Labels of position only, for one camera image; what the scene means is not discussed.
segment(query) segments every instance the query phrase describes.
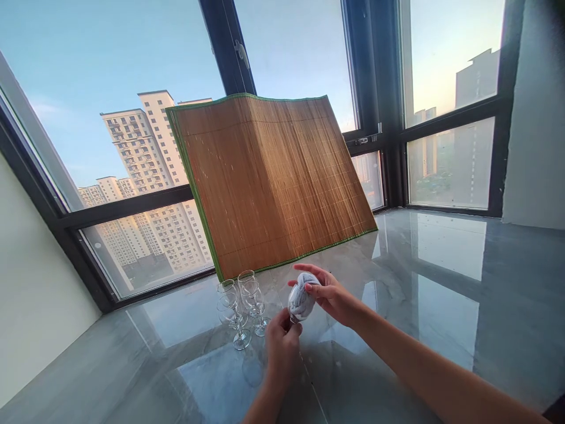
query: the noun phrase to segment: person's right hand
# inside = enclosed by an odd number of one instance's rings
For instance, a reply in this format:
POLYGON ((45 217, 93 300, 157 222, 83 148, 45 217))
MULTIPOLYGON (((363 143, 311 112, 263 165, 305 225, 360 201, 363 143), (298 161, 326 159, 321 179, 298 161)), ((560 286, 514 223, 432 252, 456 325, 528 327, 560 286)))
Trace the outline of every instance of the person's right hand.
MULTIPOLYGON (((310 264, 295 264, 294 269, 309 272, 318 279, 321 286, 306 284, 306 292, 314 296, 322 309, 341 324, 347 327, 354 326, 362 311, 367 308, 328 271, 310 264)), ((288 285, 292 287, 296 283, 296 280, 292 280, 288 282, 288 285)))

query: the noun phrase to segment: sky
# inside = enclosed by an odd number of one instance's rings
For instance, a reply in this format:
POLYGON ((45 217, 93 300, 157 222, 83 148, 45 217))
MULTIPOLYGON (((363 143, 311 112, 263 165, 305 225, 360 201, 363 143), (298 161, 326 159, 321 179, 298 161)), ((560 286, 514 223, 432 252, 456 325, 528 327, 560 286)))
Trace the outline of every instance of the sky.
MULTIPOLYGON (((503 0, 411 0, 414 110, 453 108, 455 72, 500 47, 503 0)), ((339 0, 236 0, 257 94, 327 94, 355 129, 339 0)), ((99 114, 225 95, 198 0, 21 0, 3 8, 0 51, 77 187, 127 172, 99 114)))

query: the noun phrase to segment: glossy marble surface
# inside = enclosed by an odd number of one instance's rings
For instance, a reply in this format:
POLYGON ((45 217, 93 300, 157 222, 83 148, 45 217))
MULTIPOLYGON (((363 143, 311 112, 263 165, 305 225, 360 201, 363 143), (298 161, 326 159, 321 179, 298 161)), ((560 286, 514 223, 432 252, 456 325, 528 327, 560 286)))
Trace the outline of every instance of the glossy marble surface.
MULTIPOLYGON (((376 219, 378 232, 302 261, 536 410, 565 392, 565 233, 408 210, 376 219)), ((287 304, 297 275, 291 265, 258 275, 267 315, 287 304)), ((261 384, 264 339, 232 348, 216 284, 210 277, 104 316, 0 409, 0 422, 239 422, 261 384)), ((301 351, 280 422, 438 422, 318 306, 301 351)))

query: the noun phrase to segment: black window frame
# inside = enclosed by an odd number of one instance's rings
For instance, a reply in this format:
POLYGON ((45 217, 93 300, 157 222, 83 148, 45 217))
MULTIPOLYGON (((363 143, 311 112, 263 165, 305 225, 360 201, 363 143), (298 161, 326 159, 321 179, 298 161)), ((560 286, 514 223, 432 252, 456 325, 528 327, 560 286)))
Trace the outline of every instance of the black window frame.
POLYGON ((381 88, 379 102, 388 106, 386 109, 382 107, 382 110, 386 114, 383 128, 389 142, 385 149, 385 166, 390 207, 502 217, 524 3, 524 0, 506 0, 504 4, 497 94, 408 128, 404 126, 400 1, 386 0, 374 5, 374 22, 379 24, 375 50, 381 58, 377 70, 377 87, 381 88), (493 117, 495 123, 487 209, 410 204, 407 143, 493 117))
MULTIPOLYGON (((352 157, 377 151, 381 153, 384 206, 375 209, 374 212, 397 206, 427 208, 407 204, 407 142, 496 116, 488 211, 483 213, 485 211, 440 207, 428 207, 428 209, 500 216, 502 192, 499 190, 503 189, 506 174, 510 117, 524 0, 506 0, 498 94, 493 98, 450 112, 407 130, 403 129, 401 110, 400 33, 398 31, 397 0, 380 2, 342 0, 341 4, 351 90, 359 128, 345 132, 343 137, 352 157)), ((238 22, 234 0, 201 1, 200 5, 226 95, 239 92, 257 95, 251 69, 247 68, 235 49, 237 44, 245 48, 245 41, 238 22)), ((14 76, 9 75, 8 78, 12 78, 14 83, 10 84, 9 90, 2 87, 6 99, 0 108, 0 151, 103 313, 215 273, 212 266, 131 297, 118 298, 109 282, 113 276, 119 277, 117 265, 111 259, 101 239, 96 240, 89 236, 87 243, 81 230, 192 200, 194 195, 191 187, 184 185, 166 188, 90 208, 82 208, 78 193, 76 193, 76 198, 63 198, 59 190, 64 191, 68 196, 74 191, 74 185, 72 182, 65 185, 64 178, 59 180, 53 178, 54 174, 67 175, 54 148, 50 151, 45 146, 38 147, 37 143, 31 147, 28 136, 34 139, 41 137, 41 123, 33 114, 14 76), (26 131, 14 118, 16 113, 9 109, 11 96, 21 97, 29 109, 26 113, 31 112, 25 117, 26 131), (72 205, 69 206, 69 203, 80 206, 72 207, 72 205), (89 245, 94 245, 98 241, 103 248, 97 249, 97 253, 94 254, 89 245)))

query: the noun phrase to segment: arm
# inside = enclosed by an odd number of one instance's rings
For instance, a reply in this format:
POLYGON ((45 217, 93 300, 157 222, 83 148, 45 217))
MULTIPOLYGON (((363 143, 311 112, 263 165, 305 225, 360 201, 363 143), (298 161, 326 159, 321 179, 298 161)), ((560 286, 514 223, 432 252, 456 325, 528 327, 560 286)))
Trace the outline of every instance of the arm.
POLYGON ((443 421, 548 423, 477 375, 398 330, 349 293, 329 272, 306 264, 294 268, 316 276, 322 286, 307 284, 306 291, 328 314, 358 333, 443 421))
POLYGON ((267 326, 267 374, 247 411, 244 424, 268 424, 277 420, 284 395, 300 361, 298 341, 302 325, 291 326, 288 309, 280 311, 267 326))

